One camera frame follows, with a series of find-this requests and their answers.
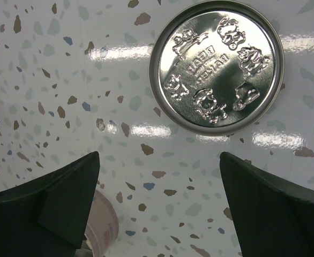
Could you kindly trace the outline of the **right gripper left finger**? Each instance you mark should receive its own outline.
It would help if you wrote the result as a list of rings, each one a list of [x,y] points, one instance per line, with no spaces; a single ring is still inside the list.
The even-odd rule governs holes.
[[[0,192],[0,256],[74,256],[100,171],[98,152]]]

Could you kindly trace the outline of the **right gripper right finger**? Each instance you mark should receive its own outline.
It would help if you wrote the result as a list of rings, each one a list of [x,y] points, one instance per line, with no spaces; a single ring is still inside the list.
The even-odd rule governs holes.
[[[314,190],[228,152],[220,172],[243,256],[314,256]]]

